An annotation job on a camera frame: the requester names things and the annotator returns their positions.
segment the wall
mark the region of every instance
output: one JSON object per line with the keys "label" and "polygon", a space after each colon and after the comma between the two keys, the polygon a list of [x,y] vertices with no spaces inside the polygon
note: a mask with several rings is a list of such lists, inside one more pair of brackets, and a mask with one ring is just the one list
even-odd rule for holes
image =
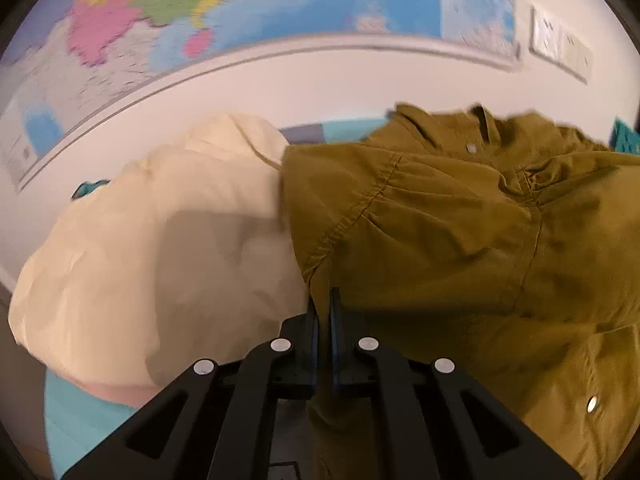
{"label": "wall", "polygon": [[428,110],[481,102],[499,115],[535,108],[606,141],[616,116],[630,123],[636,118],[640,55],[603,0],[532,1],[594,51],[588,86],[528,54],[519,72],[508,73],[439,56],[354,50],[256,60],[193,78],[98,125],[20,194],[0,170],[0,280],[11,287],[79,183],[114,176],[128,160],[220,111],[287,126],[379,116],[401,100]]}

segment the white garment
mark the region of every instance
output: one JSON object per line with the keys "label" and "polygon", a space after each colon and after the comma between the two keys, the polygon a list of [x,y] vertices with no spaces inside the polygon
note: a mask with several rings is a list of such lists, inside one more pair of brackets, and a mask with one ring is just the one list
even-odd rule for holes
{"label": "white garment", "polygon": [[18,279],[16,341],[123,402],[111,387],[155,392],[199,358],[224,364],[276,337],[306,310],[286,146],[264,120],[220,116],[69,204]]}

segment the triangular cutout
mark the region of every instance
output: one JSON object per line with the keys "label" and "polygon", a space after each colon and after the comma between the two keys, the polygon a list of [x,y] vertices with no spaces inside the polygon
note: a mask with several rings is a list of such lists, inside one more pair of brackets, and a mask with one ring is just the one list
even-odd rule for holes
{"label": "triangular cutout", "polygon": [[169,400],[127,439],[127,447],[153,460],[160,458],[187,398],[182,392]]}
{"label": "triangular cutout", "polygon": [[466,411],[480,438],[482,449],[489,458],[495,458],[520,445],[518,435],[495,416],[470,392],[460,393]]}

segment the round metal bolt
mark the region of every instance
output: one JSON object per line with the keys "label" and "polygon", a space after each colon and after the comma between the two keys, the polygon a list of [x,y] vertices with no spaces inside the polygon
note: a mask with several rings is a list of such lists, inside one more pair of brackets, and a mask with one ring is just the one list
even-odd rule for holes
{"label": "round metal bolt", "polygon": [[358,346],[367,352],[373,352],[380,346],[380,343],[373,337],[363,337],[358,341]]}
{"label": "round metal bolt", "polygon": [[210,361],[208,359],[201,359],[193,365],[193,371],[198,375],[207,375],[210,374],[215,367],[216,364],[213,361]]}
{"label": "round metal bolt", "polygon": [[589,403],[587,404],[587,413],[592,413],[593,410],[596,409],[597,405],[598,405],[598,397],[596,396],[591,397],[591,399],[589,399]]}
{"label": "round metal bolt", "polygon": [[455,363],[451,359],[447,358],[438,359],[435,363],[435,367],[441,374],[450,374],[456,369]]}
{"label": "round metal bolt", "polygon": [[291,341],[283,337],[271,341],[271,350],[274,352],[286,352],[291,348]]}

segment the white outlet panel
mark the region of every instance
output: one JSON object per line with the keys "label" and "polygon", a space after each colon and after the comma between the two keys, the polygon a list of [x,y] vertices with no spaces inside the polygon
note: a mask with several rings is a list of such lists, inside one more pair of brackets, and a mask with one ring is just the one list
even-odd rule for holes
{"label": "white outlet panel", "polygon": [[534,7],[531,51],[561,66],[588,83],[593,73],[593,52],[558,19]]}

